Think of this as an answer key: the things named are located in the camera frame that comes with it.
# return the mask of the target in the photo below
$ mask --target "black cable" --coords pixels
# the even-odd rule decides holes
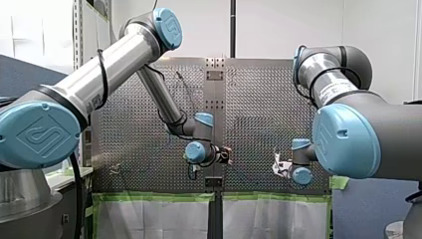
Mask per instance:
[[[146,65],[146,64],[145,64],[145,66],[146,66],[149,70],[151,70],[152,72],[154,72],[154,73],[158,74],[158,75],[162,78],[162,81],[164,81],[164,82],[165,82],[165,77],[164,77],[164,74],[162,74],[162,72],[160,72],[160,71],[158,71],[158,70],[156,70],[156,69],[152,68],[152,67],[151,67],[151,66],[149,66],[149,65]]]
[[[152,11],[155,10],[155,8],[157,7],[157,3],[158,3],[158,0],[155,0],[154,7],[152,8]]]
[[[310,94],[310,100],[311,100],[311,103],[314,105],[314,107],[316,107],[317,108],[317,103],[316,103],[316,100],[315,100],[315,98],[314,98],[314,94],[313,94],[313,90],[314,90],[314,86],[315,86],[315,84],[316,84],[316,82],[317,82],[317,80],[323,75],[323,74],[325,74],[325,73],[328,73],[328,72],[332,72],[332,71],[336,71],[336,70],[343,70],[343,71],[345,71],[345,72],[351,72],[352,74],[354,74],[354,76],[357,78],[357,80],[358,80],[358,88],[360,89],[360,87],[362,86],[362,79],[360,78],[360,75],[355,71],[355,70],[353,70],[353,69],[351,69],[351,68],[347,68],[347,67],[334,67],[334,68],[328,68],[328,69],[325,69],[325,70],[322,70],[322,71],[320,71],[314,78],[313,78],[313,80],[311,81],[311,84],[310,84],[310,92],[309,92],[309,94]]]
[[[108,80],[106,77],[106,67],[105,67],[105,59],[103,57],[103,50],[97,49],[97,56],[99,57],[100,61],[100,68],[102,69],[102,77],[103,77],[103,100],[102,103],[96,108],[96,110],[101,109],[105,104],[108,98]]]
[[[418,197],[422,196],[422,191],[418,191],[413,193],[412,195],[406,197],[406,202],[413,202],[415,199],[417,199]]]
[[[79,239],[82,231],[82,220],[84,216],[83,194],[82,194],[82,179],[79,170],[78,160],[73,152],[70,156],[72,168],[74,169],[75,187],[77,188],[77,220],[75,227],[75,239]]]
[[[193,102],[192,92],[189,90],[189,87],[186,84],[186,81],[184,80],[182,74],[180,74],[178,71],[176,71],[176,75],[179,78],[179,80],[182,82],[184,89],[186,90],[187,96],[189,97],[189,101],[192,104],[193,111],[196,113],[196,106]]]
[[[160,75],[160,76],[161,76],[161,78],[162,78],[162,81],[164,81],[164,82],[165,82],[165,77],[164,77],[164,74],[162,74],[160,71],[158,71],[158,70],[156,70],[156,69],[153,69],[152,67],[150,67],[150,66],[148,66],[148,65],[145,65],[145,66],[146,66],[149,70],[151,70],[151,71],[155,72],[156,74]],[[182,84],[184,84],[184,85],[185,85],[184,80],[183,80],[183,77],[180,75],[180,73],[176,72],[176,74],[179,76],[179,79],[180,79],[180,77],[181,77],[181,79],[180,79],[180,80],[182,81]],[[207,138],[184,137],[184,136],[181,136],[181,135],[177,134],[175,131],[173,131],[172,127],[179,127],[179,126],[181,126],[181,127],[182,127],[182,131],[184,132],[184,128],[183,128],[183,126],[184,126],[184,124],[187,122],[187,113],[186,113],[184,110],[180,110],[180,111],[184,114],[184,116],[181,116],[181,117],[180,117],[180,119],[178,119],[178,120],[177,120],[177,121],[175,121],[175,122],[168,122],[168,121],[165,121],[165,120],[164,120],[164,118],[161,116],[160,111],[159,111],[159,110],[157,110],[159,119],[160,119],[163,123],[165,123],[165,124],[167,125],[167,128],[168,128],[168,130],[170,131],[170,133],[171,133],[171,134],[173,134],[173,135],[177,136],[177,137],[178,137],[178,138],[180,138],[180,139],[183,139],[183,140],[188,140],[188,141],[192,141],[192,140],[211,141],[211,139],[207,139]]]

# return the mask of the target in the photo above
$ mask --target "logo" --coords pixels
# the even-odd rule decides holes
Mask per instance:
[[[181,30],[177,24],[177,19],[174,16],[170,16],[164,22],[167,31],[173,33],[173,39],[180,37]]]
[[[42,157],[48,157],[65,141],[70,134],[51,116],[35,120],[22,130],[17,138]]]

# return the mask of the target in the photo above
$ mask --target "gray wall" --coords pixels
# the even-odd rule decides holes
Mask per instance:
[[[54,85],[66,75],[0,55],[0,96],[21,97],[40,84]]]

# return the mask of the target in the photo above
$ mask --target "green tape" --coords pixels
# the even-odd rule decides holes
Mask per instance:
[[[209,202],[214,200],[213,193],[155,193],[125,191],[119,193],[95,193],[95,201],[162,201],[162,202]]]
[[[332,176],[329,178],[329,187],[331,189],[344,190],[347,187],[349,178],[345,176]]]
[[[91,206],[91,207],[89,207],[89,208],[86,208],[85,209],[85,217],[89,217],[89,216],[91,216],[91,215],[93,215],[93,207]]]
[[[279,201],[301,201],[311,203],[329,202],[329,195],[296,195],[288,193],[272,192],[224,192],[223,199],[227,201],[240,200],[279,200]]]

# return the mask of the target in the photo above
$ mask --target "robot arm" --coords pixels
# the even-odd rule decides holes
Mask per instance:
[[[180,24],[169,9],[155,9],[129,20],[120,39],[102,55],[56,85],[40,86],[0,109],[0,164],[35,169],[68,158],[90,114],[134,73],[141,77],[170,132],[200,138],[188,150],[193,157],[200,162],[215,158],[211,151],[217,150],[210,144],[212,116],[197,114],[187,119],[162,80],[144,67],[181,42]]]
[[[327,171],[352,178],[421,180],[422,108],[387,103],[368,90],[371,75],[369,60],[355,48],[298,51],[296,84],[318,108],[316,158]]]

